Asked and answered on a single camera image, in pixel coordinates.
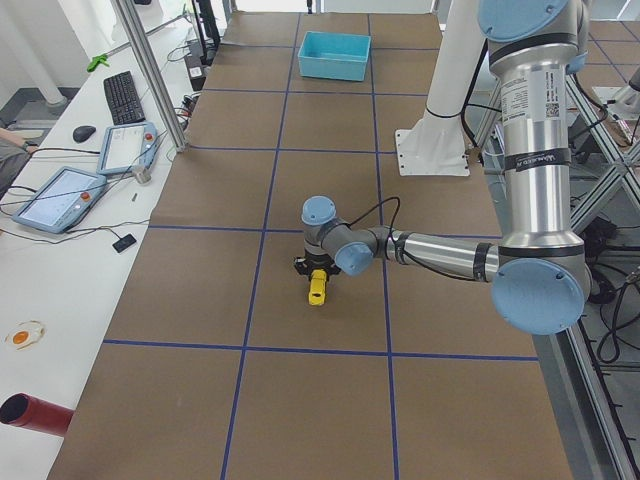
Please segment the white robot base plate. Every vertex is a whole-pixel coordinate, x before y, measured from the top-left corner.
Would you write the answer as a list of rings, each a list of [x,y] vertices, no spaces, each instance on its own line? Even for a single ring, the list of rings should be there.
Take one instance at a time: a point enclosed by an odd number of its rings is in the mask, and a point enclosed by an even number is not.
[[[395,132],[401,176],[470,175],[461,129],[399,129]]]

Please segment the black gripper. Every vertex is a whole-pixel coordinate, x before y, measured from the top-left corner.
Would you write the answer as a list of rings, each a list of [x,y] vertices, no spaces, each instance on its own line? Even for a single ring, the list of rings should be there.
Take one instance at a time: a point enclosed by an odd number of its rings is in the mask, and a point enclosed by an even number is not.
[[[341,269],[327,254],[314,255],[306,253],[302,257],[295,257],[293,265],[299,275],[306,276],[307,278],[310,278],[314,269],[325,270],[328,274],[328,278],[341,273]]]

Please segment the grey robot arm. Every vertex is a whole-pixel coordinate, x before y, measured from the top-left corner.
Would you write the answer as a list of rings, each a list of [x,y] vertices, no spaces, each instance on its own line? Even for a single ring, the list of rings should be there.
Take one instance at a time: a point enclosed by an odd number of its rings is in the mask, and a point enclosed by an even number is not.
[[[587,57],[586,1],[455,1],[423,116],[395,134],[402,175],[464,176],[462,120],[476,68],[499,82],[504,175],[511,224],[498,244],[444,239],[393,225],[361,229],[334,202],[302,207],[309,301],[327,279],[357,275],[383,258],[462,281],[487,282],[496,311],[514,327],[551,335],[574,325],[589,296],[584,244],[570,224],[571,151],[566,79]]]

